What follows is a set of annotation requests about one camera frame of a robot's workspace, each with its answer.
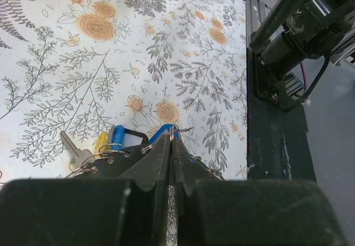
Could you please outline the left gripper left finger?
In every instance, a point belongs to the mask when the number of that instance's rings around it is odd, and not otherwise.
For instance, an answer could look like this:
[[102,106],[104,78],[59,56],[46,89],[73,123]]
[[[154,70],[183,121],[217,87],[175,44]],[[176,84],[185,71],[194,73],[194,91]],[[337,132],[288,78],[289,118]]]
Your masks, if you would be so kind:
[[2,245],[164,245],[167,187],[19,179],[1,189]]

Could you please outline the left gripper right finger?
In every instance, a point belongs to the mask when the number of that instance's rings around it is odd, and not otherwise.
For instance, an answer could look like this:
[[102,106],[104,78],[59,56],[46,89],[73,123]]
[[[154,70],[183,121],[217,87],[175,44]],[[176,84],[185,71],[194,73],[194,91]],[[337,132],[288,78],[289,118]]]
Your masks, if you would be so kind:
[[309,180],[221,180],[172,141],[178,245],[346,245],[334,210]]

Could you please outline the large silver keyring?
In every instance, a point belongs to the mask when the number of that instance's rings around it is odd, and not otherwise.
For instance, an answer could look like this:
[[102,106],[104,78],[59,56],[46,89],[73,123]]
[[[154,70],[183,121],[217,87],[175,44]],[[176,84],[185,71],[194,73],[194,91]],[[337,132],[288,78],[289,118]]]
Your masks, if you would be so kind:
[[174,125],[159,129],[153,140],[123,148],[119,153],[100,158],[68,179],[132,180],[143,191],[182,183],[193,187],[197,180],[222,180],[221,174],[208,168],[199,157],[189,153]]

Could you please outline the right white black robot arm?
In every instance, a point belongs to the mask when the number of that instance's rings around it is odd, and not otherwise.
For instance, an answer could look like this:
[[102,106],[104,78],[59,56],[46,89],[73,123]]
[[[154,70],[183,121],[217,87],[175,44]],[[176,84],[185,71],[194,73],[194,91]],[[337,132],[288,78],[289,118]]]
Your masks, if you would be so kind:
[[[303,103],[353,24],[354,0],[278,0],[250,37],[255,95],[282,112]],[[285,75],[305,59],[321,56],[325,60],[315,80],[294,101],[286,93]]]

